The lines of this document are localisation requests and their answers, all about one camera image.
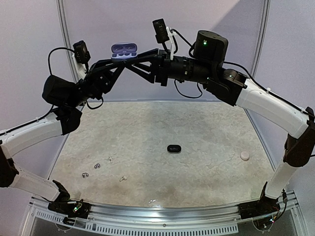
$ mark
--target vent grill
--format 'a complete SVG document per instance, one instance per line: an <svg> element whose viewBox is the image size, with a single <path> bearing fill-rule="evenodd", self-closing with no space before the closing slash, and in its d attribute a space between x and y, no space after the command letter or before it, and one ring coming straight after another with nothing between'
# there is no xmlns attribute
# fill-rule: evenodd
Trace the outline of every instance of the vent grill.
<svg viewBox="0 0 315 236"><path fill-rule="evenodd" d="M39 209L36 211L36 217L38 218L65 225L63 224L63 216L58 216L54 213ZM95 221L94 223L87 222L84 229L75 226L73 226L73 228L108 236L221 236L238 233L237 224L189 230L129 230L123 227L106 226Z"/></svg>

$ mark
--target black oval object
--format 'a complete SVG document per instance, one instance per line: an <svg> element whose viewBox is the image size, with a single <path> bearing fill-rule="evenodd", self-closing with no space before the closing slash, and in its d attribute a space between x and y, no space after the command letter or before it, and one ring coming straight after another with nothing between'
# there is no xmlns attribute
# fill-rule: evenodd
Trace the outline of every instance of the black oval object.
<svg viewBox="0 0 315 236"><path fill-rule="evenodd" d="M179 146L179 145L169 145L169 146L167 147L167 151L168 151L169 153L180 153L181 150L182 150L182 148L181 148L181 146Z"/></svg>

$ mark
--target black cable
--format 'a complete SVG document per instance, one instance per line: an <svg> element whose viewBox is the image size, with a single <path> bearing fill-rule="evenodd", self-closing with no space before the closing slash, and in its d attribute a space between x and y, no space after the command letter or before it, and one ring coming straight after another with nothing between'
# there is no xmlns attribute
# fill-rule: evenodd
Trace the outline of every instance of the black cable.
<svg viewBox="0 0 315 236"><path fill-rule="evenodd" d="M174 51L174 54L175 54L178 51L178 44L177 44L176 38L174 36L172 36L172 38L173 38L174 44L175 44L175 51Z"/></svg>
<svg viewBox="0 0 315 236"><path fill-rule="evenodd" d="M196 43L196 42L194 42L194 43L192 44L192 46L189 48L189 51L188 51L188 54L189 54L189 56L190 56L191 58L195 58L195 57L193 56L193 54L191 53L191 52L194 50L194 48L195 48L195 43Z"/></svg>
<svg viewBox="0 0 315 236"><path fill-rule="evenodd" d="M162 45L163 45L163 49L168 53L168 48L167 48L167 46L166 46L166 44L165 44L165 42L164 43L162 43Z"/></svg>
<svg viewBox="0 0 315 236"><path fill-rule="evenodd" d="M238 67L242 68L243 70L246 71L246 73L248 74L248 76L251 78L251 80L252 80L258 87L260 87L260 88L261 88L262 90L264 90L264 91L267 91L267 89L266 89L264 86L260 85L260 84L251 76L251 74L248 72L248 70L247 70L245 67L243 67L242 65L239 65L239 64L233 63L233 62L228 62L228 61L225 61L224 63L225 63L225 64L230 64L230 65L235 65L235 66L238 66ZM273 92L271 92L271 91L269 91L269 94L272 95L272 96L274 96L274 97L276 97L277 99L281 100L282 102L285 102L286 104L292 106L293 108L297 109L299 112L303 112L304 114L309 115L309 116L315 118L315 116L314 116L313 114L310 114L310 113L308 113L308 112L302 111L301 108L297 107L296 105L294 105L293 103L291 103L291 102L289 102L288 100L284 99L283 97L280 97L280 96L276 95L275 93L273 93Z"/></svg>
<svg viewBox="0 0 315 236"><path fill-rule="evenodd" d="M88 101L86 101L88 108L91 109L91 110L95 110L95 109L97 109L97 108L100 108L100 107L103 105L103 103L104 103L103 97L101 97L101 100L102 100L102 103L101 103L99 106L97 106L97 107L90 107Z"/></svg>
<svg viewBox="0 0 315 236"><path fill-rule="evenodd" d="M54 51L59 50L59 49L68 50L68 51L71 51L71 52L74 53L74 50L73 50L73 49L65 48L65 47L58 47L58 48L54 48L53 50L51 50L50 53L48 54L48 68L49 68L49 73L50 73L50 75L53 75L52 72L51 72L51 66L50 66L50 55L51 55Z"/></svg>
<svg viewBox="0 0 315 236"><path fill-rule="evenodd" d="M187 39L185 39L184 36L181 35L181 33L179 33L176 29L171 29L171 31L176 32L190 47L192 47L192 44L188 42Z"/></svg>
<svg viewBox="0 0 315 236"><path fill-rule="evenodd" d="M12 131L14 131L14 130L17 130L17 129L22 128L22 127L24 127L24 126L27 126L27 125L29 125L29 124L33 124L33 123L37 122L38 120L44 119L46 116L49 115L49 113L51 113L51 111L52 111L53 108L54 108L54 105L52 105L51 108L50 108L50 110L49 110L45 115L43 115L42 117L40 117L40 118L38 118L38 119L31 120L31 121L29 121L29 122L27 122L27 123L24 123L24 124L15 126L14 128L7 130L6 133L10 133L10 132L12 132Z"/></svg>
<svg viewBox="0 0 315 236"><path fill-rule="evenodd" d="M277 217L277 218L274 220L274 222L276 222L277 220L279 220L279 219L281 218L281 216L283 216L285 210L286 210L286 203L285 203L285 205L284 205L283 212L279 215L279 217Z"/></svg>
<svg viewBox="0 0 315 236"><path fill-rule="evenodd" d="M203 93L202 93L202 90L201 90L200 87L199 87L199 83L197 83L197 88L198 88L198 90L200 91L200 95L199 95L198 97L186 96L186 95L182 94L181 92L179 92L179 90L178 90L178 88L177 88L176 80L174 80L174 85L175 85L175 88L176 88L177 92L178 92L181 96L186 97L186 98L196 99L196 98L200 98L200 97L202 96L202 94L203 94Z"/></svg>

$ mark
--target speckled gray surface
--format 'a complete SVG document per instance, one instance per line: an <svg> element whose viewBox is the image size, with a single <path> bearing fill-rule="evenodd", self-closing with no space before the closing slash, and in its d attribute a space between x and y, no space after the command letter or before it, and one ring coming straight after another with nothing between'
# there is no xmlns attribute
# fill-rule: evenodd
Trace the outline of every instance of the speckled gray surface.
<svg viewBox="0 0 315 236"><path fill-rule="evenodd" d="M169 154L169 144L182 152ZM242 151L249 161L241 160ZM50 179L91 202L201 207L259 198L272 174L243 109L221 102L113 102L84 108ZM127 180L120 182L122 176Z"/></svg>

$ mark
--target white round disc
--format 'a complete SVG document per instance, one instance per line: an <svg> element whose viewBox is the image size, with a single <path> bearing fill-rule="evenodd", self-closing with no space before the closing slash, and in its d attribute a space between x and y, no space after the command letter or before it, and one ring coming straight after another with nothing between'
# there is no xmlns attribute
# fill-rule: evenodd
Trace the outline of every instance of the white round disc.
<svg viewBox="0 0 315 236"><path fill-rule="evenodd" d="M248 161L250 159L250 154L247 151L241 152L241 159L243 161Z"/></svg>

